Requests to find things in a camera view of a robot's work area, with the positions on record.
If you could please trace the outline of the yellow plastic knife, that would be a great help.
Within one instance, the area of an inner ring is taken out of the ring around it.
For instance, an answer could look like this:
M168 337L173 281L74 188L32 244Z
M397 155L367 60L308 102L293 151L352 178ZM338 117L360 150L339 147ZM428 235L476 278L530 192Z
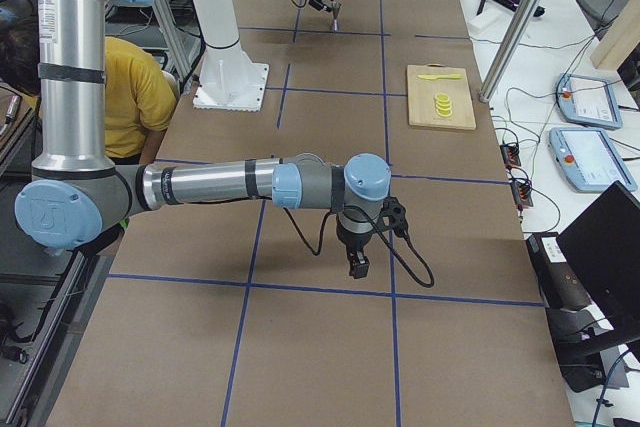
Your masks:
M418 74L417 78L421 79L421 80L429 80L429 81L461 80L462 79L462 75L461 74L457 74L457 73L449 73L449 74Z

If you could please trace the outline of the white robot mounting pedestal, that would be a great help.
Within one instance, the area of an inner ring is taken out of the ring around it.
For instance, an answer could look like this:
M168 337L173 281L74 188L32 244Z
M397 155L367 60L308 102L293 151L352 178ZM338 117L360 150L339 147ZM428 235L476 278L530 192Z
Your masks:
M257 112L269 66L255 63L240 41L232 0L192 0L206 50L194 106Z

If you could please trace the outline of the aluminium frame post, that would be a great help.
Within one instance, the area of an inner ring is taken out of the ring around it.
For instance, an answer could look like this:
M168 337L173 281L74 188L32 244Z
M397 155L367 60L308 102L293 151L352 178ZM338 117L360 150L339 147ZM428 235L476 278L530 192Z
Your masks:
M521 0L482 83L479 93L481 102L488 103L491 100L499 82L506 73L529 22L533 18L535 9L539 6L539 2L540 0Z

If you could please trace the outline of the teach pendant near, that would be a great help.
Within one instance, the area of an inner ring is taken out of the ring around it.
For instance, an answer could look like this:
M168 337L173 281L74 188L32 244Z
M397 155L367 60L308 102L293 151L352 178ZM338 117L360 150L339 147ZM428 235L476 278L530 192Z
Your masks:
M638 189L604 129L556 127L549 130L548 140L561 172L576 191L601 193L616 181L630 192Z

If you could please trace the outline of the black monitor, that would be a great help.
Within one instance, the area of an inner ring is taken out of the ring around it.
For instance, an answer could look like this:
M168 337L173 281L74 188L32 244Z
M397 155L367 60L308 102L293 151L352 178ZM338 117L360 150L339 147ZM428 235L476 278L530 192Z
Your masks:
M639 200L621 182L601 193L557 242L605 315L639 318Z

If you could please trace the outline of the teach pendant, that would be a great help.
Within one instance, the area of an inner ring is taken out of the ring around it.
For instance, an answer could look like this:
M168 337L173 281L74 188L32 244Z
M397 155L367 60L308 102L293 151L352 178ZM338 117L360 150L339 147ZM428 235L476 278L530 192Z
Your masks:
M605 79L563 74L556 85L556 99L567 122L609 130L623 127L612 84Z
M576 191L601 193L616 181L630 192L638 189L604 129L556 127L549 130L548 140L561 172Z

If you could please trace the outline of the person in yellow shirt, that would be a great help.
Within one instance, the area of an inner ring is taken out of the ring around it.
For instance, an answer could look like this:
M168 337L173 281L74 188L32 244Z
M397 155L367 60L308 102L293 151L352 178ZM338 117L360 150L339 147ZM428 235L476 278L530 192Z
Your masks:
M38 20L1 27L1 79L34 107L40 97ZM120 165L155 161L177 101L156 60L128 41L105 39L105 151Z

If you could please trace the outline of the teach pendant far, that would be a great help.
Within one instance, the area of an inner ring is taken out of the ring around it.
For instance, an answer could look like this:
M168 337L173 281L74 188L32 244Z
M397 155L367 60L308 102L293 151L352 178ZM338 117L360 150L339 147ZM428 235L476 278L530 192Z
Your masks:
M563 74L556 85L556 99L567 122L609 130L623 127L612 84L605 79Z

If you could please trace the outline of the bamboo cutting board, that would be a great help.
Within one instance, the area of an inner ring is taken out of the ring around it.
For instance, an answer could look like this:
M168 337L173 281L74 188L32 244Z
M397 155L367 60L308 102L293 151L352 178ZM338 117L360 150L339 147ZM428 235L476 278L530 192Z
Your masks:
M406 78L411 126L476 129L469 82L463 68L408 65Z

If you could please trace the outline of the steel double jigger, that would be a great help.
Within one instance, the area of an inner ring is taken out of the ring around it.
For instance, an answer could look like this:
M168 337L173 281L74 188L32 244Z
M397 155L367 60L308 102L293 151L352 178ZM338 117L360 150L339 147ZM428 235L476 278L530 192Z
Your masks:
M331 6L330 13L332 15L332 23L330 27L331 32L339 31L339 14L341 10L341 4L339 2L334 2Z

